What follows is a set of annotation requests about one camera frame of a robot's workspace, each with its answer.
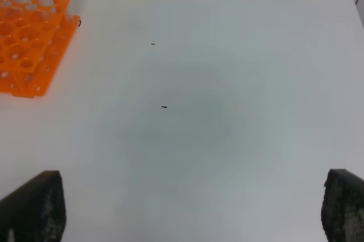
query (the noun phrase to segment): white surface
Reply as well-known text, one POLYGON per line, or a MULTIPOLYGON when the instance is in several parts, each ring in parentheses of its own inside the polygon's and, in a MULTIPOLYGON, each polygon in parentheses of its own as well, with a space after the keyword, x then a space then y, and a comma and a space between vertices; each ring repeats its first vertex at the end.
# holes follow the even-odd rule
POLYGON ((48 95, 0 96, 0 196, 61 170, 65 242, 326 241, 328 170, 364 177, 353 0, 83 2, 48 95))

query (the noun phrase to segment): orange plastic grid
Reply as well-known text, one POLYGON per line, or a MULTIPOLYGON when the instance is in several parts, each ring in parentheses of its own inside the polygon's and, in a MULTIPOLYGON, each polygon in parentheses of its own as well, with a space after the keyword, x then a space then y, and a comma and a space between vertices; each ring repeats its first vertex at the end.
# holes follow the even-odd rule
POLYGON ((66 19, 69 2, 0 1, 0 92, 20 97, 46 93, 80 19, 66 19))

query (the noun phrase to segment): white tabletop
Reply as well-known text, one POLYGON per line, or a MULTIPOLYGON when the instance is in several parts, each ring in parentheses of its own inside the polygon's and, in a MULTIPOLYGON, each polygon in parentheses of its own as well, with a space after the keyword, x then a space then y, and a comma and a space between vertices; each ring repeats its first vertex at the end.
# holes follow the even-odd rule
POLYGON ((64 242, 326 241, 328 170, 364 177, 353 0, 75 3, 46 97, 0 96, 1 197, 59 169, 64 242))

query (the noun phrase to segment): test tube rack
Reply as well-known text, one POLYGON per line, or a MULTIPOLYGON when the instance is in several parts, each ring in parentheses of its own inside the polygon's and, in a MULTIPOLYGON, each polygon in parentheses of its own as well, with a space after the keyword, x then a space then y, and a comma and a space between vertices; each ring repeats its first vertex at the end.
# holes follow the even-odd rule
POLYGON ((80 17, 71 0, 0 0, 0 92, 44 96, 80 17))

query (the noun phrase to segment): white table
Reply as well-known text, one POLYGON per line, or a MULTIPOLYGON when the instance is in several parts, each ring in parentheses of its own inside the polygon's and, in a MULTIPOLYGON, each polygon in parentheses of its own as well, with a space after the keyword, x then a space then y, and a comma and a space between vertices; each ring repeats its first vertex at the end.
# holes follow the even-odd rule
POLYGON ((0 96, 1 197, 59 169, 65 242, 326 241, 328 170, 364 177, 353 0, 110 1, 46 97, 0 96))

